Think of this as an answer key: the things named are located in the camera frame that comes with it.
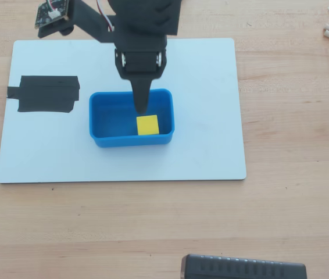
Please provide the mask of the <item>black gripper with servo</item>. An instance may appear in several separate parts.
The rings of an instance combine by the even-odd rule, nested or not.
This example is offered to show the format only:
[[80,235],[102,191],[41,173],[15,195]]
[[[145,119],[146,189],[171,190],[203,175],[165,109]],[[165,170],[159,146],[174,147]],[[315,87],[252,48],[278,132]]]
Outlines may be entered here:
[[121,78],[130,80],[135,109],[142,115],[148,107],[151,80],[160,78],[167,65],[167,38],[124,37],[114,45],[117,70]]

